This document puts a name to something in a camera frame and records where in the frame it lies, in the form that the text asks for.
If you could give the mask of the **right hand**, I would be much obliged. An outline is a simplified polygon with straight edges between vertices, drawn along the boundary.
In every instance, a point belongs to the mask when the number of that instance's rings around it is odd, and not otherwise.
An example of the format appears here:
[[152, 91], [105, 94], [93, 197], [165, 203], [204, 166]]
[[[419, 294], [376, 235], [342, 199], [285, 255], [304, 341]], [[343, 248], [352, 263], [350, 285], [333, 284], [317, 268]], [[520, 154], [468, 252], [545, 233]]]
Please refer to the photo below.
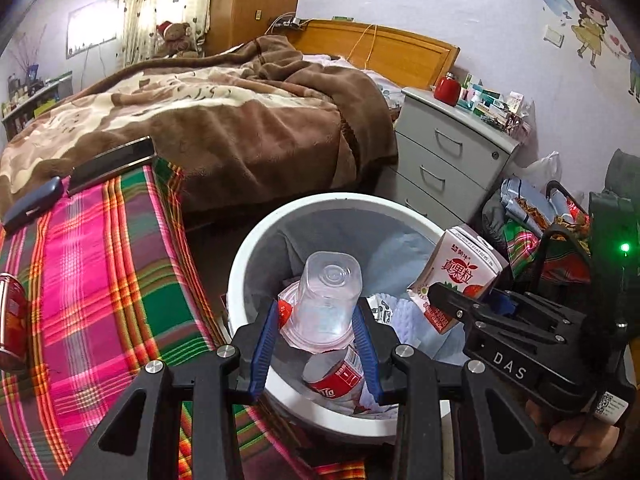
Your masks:
[[526, 402], [525, 411], [551, 443], [574, 446], [577, 457], [570, 466], [577, 471], [601, 466], [620, 437], [620, 428], [585, 414], [552, 424], [551, 413], [532, 400]]

